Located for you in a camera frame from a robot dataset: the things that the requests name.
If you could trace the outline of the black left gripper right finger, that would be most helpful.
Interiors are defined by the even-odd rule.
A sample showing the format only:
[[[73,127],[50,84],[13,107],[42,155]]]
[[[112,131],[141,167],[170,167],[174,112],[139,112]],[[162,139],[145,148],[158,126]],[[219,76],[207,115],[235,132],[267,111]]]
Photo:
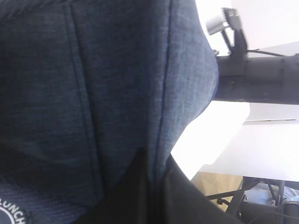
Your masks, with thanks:
[[[239,224],[217,208],[185,176],[174,158],[167,159],[162,179],[146,181],[140,198],[142,224]]]

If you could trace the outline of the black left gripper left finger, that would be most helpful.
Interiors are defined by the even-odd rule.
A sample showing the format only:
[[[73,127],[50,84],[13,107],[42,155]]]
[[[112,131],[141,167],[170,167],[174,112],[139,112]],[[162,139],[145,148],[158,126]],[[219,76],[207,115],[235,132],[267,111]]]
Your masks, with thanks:
[[[146,224],[147,153],[140,148],[111,191],[75,224]]]

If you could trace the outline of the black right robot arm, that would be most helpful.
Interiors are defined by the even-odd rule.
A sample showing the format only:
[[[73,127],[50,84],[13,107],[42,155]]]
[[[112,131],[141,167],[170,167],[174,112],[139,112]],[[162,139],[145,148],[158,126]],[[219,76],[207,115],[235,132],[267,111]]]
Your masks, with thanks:
[[[240,62],[217,58],[215,100],[298,105],[299,56],[250,57]]]

